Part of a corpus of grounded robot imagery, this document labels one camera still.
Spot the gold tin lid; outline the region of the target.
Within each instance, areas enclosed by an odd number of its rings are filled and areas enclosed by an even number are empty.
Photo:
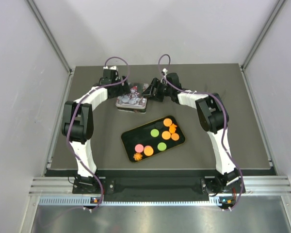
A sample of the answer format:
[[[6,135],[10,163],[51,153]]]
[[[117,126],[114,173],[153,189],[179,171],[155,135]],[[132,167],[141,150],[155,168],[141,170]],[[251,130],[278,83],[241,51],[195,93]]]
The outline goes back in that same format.
[[[148,88],[147,83],[129,83],[130,93],[119,96],[116,100],[117,108],[146,109],[147,98],[142,93]]]

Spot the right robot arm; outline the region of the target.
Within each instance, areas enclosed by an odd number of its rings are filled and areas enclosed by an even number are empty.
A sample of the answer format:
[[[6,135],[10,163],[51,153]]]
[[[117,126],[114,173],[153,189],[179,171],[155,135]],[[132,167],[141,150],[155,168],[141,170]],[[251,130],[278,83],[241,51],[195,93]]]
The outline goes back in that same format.
[[[197,110],[200,125],[210,137],[218,172],[213,182],[203,181],[203,190],[208,195],[215,196],[232,189],[240,175],[228,146],[229,118],[220,96],[216,93],[210,94],[182,88],[176,73],[163,73],[161,80],[153,78],[142,96],[158,102],[162,102],[165,97],[170,97],[179,105]]]

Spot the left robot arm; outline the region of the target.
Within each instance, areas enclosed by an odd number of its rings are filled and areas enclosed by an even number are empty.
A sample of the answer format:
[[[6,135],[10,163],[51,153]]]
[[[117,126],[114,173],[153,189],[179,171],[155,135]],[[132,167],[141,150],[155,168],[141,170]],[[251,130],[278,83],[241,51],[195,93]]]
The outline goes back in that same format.
[[[103,76],[86,94],[64,104],[62,134],[74,154],[78,173],[73,182],[74,194],[103,192],[101,181],[96,175],[91,138],[94,132],[93,111],[104,101],[130,92],[127,77],[119,76],[116,66],[103,68]]]

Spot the dark green cookie tin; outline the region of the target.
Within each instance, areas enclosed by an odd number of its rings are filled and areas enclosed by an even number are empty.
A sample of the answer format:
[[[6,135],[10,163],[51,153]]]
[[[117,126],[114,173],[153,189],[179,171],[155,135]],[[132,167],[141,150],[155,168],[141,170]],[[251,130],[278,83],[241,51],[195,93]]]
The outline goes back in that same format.
[[[132,113],[139,113],[139,114],[145,114],[146,109],[134,109],[134,108],[117,108],[119,111],[124,112],[132,112]]]

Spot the metal tongs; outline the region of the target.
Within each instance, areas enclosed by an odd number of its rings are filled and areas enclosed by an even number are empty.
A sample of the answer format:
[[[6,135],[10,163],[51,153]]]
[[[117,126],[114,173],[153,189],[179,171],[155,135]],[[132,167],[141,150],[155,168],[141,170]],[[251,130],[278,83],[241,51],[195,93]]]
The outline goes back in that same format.
[[[208,93],[210,93],[210,90],[211,90],[211,88],[208,87],[208,85],[206,84],[206,85],[204,86],[204,92],[208,92]],[[218,95],[220,96],[221,99],[224,99],[225,96],[226,96],[226,89],[224,89],[224,90],[221,91],[221,92],[218,92]]]

